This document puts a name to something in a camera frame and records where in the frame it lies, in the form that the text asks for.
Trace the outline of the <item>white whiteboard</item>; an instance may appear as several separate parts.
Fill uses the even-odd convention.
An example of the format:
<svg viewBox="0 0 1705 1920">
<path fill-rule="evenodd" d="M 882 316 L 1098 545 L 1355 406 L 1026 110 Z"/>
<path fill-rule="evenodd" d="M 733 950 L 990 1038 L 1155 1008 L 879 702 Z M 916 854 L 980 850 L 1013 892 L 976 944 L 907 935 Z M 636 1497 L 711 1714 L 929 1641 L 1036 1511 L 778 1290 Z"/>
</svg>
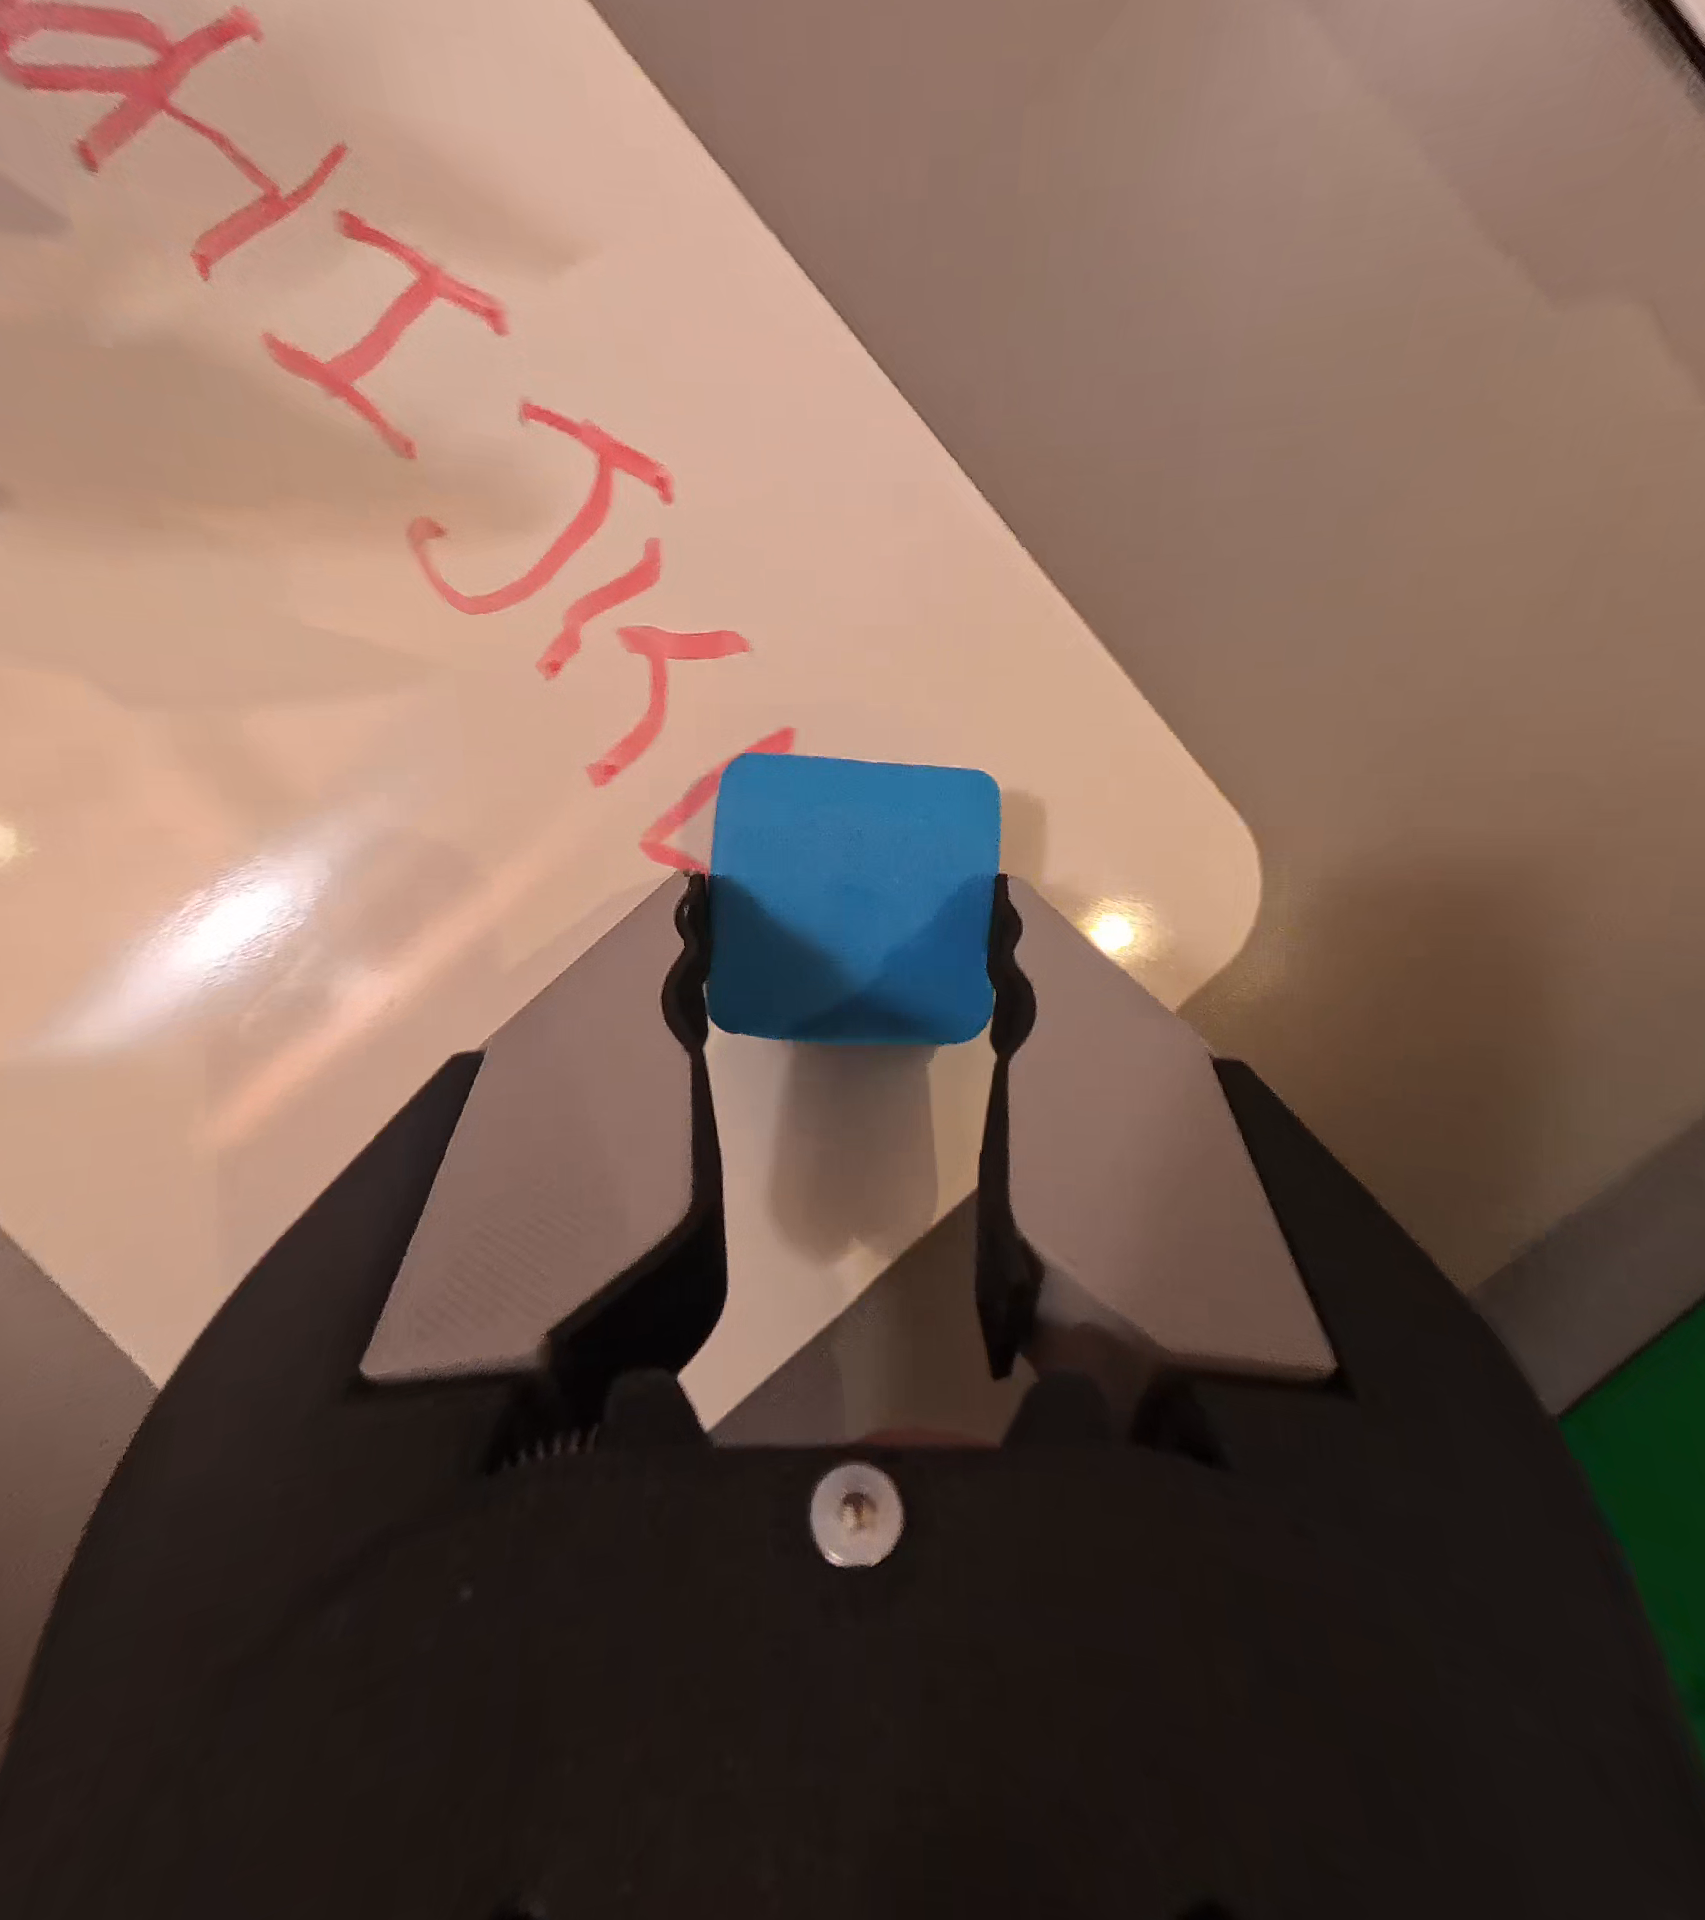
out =
<svg viewBox="0 0 1705 1920">
<path fill-rule="evenodd" d="M 1179 1005 L 1244 820 L 591 4 L 0 4 L 0 1227 L 150 1383 L 747 750 Z"/>
</svg>

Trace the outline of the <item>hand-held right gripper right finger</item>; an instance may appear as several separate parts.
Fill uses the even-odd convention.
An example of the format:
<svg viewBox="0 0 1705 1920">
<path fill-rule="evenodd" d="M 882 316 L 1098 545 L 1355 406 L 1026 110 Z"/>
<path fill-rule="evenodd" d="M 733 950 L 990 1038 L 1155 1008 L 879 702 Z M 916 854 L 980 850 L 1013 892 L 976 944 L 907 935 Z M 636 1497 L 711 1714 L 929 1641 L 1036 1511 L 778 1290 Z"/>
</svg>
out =
<svg viewBox="0 0 1705 1920">
<path fill-rule="evenodd" d="M 1028 882 L 988 927 L 975 1188 L 988 1373 L 1328 1380 L 1336 1359 L 1219 1063 Z"/>
</svg>

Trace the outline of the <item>blue whiteboard eraser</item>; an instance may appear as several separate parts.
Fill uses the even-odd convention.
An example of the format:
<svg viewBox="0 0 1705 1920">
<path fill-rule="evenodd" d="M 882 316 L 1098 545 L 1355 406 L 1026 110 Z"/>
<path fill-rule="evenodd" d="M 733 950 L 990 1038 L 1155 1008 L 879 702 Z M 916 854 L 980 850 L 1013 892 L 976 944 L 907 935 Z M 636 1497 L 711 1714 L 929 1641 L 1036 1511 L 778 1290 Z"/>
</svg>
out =
<svg viewBox="0 0 1705 1920">
<path fill-rule="evenodd" d="M 720 777 L 707 1005 L 726 1034 L 952 1047 L 990 1012 L 1002 792 L 980 770 L 745 755 Z"/>
</svg>

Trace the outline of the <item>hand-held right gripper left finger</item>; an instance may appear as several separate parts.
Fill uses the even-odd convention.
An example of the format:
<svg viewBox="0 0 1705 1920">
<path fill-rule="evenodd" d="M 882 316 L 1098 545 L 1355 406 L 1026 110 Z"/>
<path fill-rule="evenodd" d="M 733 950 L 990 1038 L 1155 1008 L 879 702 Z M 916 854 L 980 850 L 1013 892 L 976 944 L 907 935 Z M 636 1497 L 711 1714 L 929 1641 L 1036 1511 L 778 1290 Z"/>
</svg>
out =
<svg viewBox="0 0 1705 1920">
<path fill-rule="evenodd" d="M 681 1370 L 724 1303 L 707 884 L 668 878 L 481 1048 L 360 1369 L 583 1376 L 596 1333 Z"/>
</svg>

